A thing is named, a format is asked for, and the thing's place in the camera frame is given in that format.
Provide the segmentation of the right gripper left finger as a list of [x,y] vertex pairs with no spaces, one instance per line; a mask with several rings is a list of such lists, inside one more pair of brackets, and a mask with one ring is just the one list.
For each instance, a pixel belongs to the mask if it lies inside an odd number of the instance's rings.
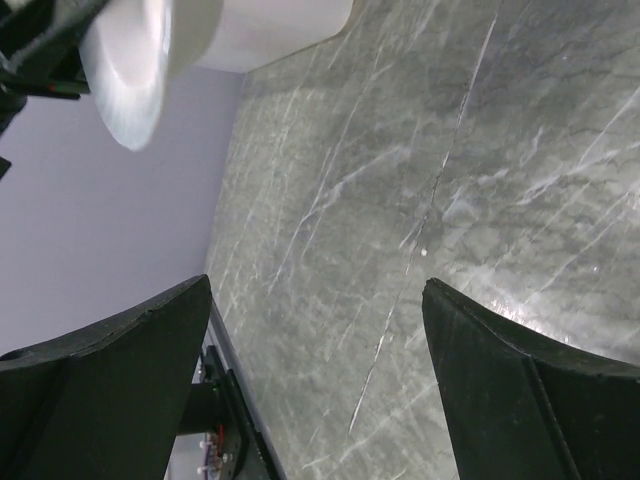
[[200,275],[2,355],[2,478],[163,478],[211,306]]

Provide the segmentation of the white plate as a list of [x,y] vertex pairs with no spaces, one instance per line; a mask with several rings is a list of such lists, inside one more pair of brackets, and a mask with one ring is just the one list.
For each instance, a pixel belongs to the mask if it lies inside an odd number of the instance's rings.
[[144,149],[163,112],[168,84],[210,46],[224,3],[117,0],[92,21],[79,48],[102,121],[131,151]]

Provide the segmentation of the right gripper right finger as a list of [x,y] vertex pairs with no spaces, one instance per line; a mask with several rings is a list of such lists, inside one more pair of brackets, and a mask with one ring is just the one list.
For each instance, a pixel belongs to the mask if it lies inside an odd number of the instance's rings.
[[537,333],[436,278],[422,312],[460,478],[638,478],[638,366]]

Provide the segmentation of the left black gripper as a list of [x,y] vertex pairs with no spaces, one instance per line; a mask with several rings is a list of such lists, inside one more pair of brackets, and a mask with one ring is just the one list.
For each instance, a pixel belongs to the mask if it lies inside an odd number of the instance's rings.
[[30,96],[78,100],[90,93],[80,45],[106,0],[1,3],[1,130]]

